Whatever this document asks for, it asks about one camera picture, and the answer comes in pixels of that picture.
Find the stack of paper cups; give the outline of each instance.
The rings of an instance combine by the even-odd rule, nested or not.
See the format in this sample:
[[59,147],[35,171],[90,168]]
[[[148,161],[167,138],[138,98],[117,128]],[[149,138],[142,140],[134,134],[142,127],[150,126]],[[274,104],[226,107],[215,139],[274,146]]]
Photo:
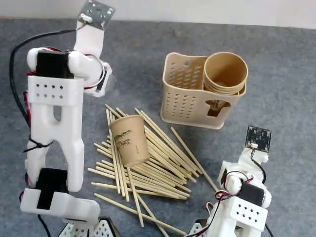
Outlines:
[[215,53],[208,57],[204,65],[204,89],[217,94],[238,94],[243,89],[247,77],[247,64],[234,53]]

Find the black cable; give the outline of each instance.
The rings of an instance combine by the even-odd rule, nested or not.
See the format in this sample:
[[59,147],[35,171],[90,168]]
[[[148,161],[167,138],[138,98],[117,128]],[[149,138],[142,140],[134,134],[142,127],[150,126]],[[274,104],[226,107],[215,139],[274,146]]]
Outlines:
[[43,225],[43,227],[44,227],[44,229],[45,229],[45,231],[46,231],[47,236],[48,236],[48,237],[51,237],[50,232],[49,232],[49,230],[48,230],[48,227],[47,227],[45,221],[43,221],[43,219],[41,218],[41,216],[40,216],[39,214],[38,214],[38,219],[39,219],[39,221],[41,222],[41,224]]
[[258,166],[258,167],[261,169],[262,174],[263,174],[262,183],[264,184],[264,183],[266,182],[266,179],[267,179],[267,174],[266,174],[265,170],[263,169],[263,167],[262,167],[257,161],[255,161],[255,160],[253,159],[253,156],[254,156],[254,155],[255,155],[255,150],[252,149],[252,151],[251,151],[251,161],[254,162],[255,165]]
[[56,36],[56,35],[62,35],[65,33],[70,33],[70,32],[75,32],[79,29],[81,29],[83,26],[79,27],[78,29],[70,29],[70,30],[61,30],[61,31],[55,31],[55,32],[48,32],[48,33],[43,33],[43,34],[39,34],[33,37],[28,38],[27,40],[23,41],[22,43],[18,44],[11,52],[10,55],[10,62],[9,62],[9,79],[10,79],[10,87],[12,90],[12,94],[14,96],[14,100],[23,116],[23,118],[25,119],[27,125],[30,127],[30,122],[28,119],[28,114],[27,112],[24,110],[23,108],[23,104],[18,96],[18,93],[16,91],[16,86],[15,86],[15,81],[14,81],[14,57],[16,52],[24,45],[26,45],[27,43],[33,41],[33,40],[37,40],[39,38],[43,38],[43,37],[47,37],[47,36]]
[[272,234],[272,231],[270,230],[269,226],[266,224],[266,228],[267,228],[267,231],[269,232],[270,236],[271,237],[275,237],[273,234]]
[[238,171],[238,170],[229,171],[229,172],[226,174],[226,178],[225,178],[225,181],[224,181],[224,189],[226,189],[226,180],[227,180],[227,177],[228,177],[228,175],[231,174],[231,173],[240,173],[240,174],[242,174],[243,176],[246,177],[245,182],[249,180],[248,176],[245,175],[244,173],[242,173],[241,171]]
[[196,233],[193,233],[193,234],[190,234],[190,235],[186,235],[186,237],[193,237],[193,236],[198,237],[198,236],[201,236],[203,233],[205,233],[205,232],[208,230],[208,228],[211,226],[211,224],[212,224],[212,222],[213,222],[213,220],[214,220],[214,217],[215,217],[216,212],[217,212],[217,210],[218,210],[219,204],[221,203],[221,201],[224,200],[224,199],[223,199],[224,196],[228,196],[228,198],[231,198],[231,197],[232,197],[231,195],[226,195],[226,194],[223,194],[223,195],[220,197],[220,199],[218,200],[218,204],[217,204],[217,207],[216,207],[216,209],[215,209],[214,215],[213,215],[213,217],[212,217],[212,220],[211,220],[211,222],[207,225],[207,227],[206,227],[203,231],[200,230],[200,231],[198,231],[198,232],[196,232]]

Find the white wall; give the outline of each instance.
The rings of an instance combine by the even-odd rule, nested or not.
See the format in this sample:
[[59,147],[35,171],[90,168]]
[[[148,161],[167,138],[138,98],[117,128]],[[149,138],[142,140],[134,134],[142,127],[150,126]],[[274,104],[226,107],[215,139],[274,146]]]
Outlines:
[[[114,19],[316,29],[316,0],[100,0]],[[0,0],[0,17],[74,18],[85,0]]]

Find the metal bracket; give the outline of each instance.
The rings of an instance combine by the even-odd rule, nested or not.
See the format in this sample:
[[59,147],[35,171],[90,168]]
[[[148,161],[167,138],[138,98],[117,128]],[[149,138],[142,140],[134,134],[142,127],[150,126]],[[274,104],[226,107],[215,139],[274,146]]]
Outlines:
[[[202,225],[200,223],[195,222],[189,232],[189,234],[194,234],[196,232],[199,232],[202,229]],[[200,235],[199,237],[205,237],[206,233],[203,233],[202,235]]]
[[108,221],[101,220],[91,235],[88,235],[88,229],[77,228],[72,224],[68,224],[59,237],[116,237],[116,235],[112,232]]
[[82,7],[78,20],[105,31],[115,9],[94,0],[88,0]]

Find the metal plate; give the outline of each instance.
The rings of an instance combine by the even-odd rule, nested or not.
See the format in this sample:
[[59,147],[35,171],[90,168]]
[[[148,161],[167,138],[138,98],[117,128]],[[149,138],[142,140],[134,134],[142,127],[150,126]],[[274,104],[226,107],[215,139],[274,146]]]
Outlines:
[[251,143],[257,144],[258,147],[254,148],[262,152],[269,152],[270,150],[271,131],[259,127],[249,126],[246,136],[245,147],[251,147]]
[[[194,234],[198,231],[200,231],[202,229],[202,225],[200,223],[194,223],[194,225],[192,226],[189,234]],[[202,235],[199,235],[199,237],[205,237],[206,236],[206,233],[203,233]]]
[[[105,31],[109,25],[109,22],[115,12],[115,9],[107,6],[103,3],[98,1],[88,0],[84,6],[82,7],[79,15],[78,20],[82,23],[86,23],[93,27],[96,27],[100,30]],[[85,22],[81,17],[84,14],[87,17],[92,18],[92,22]]]
[[76,228],[73,224],[68,224],[58,237],[116,237],[106,220],[101,220],[94,229],[93,235],[88,235],[88,229]]

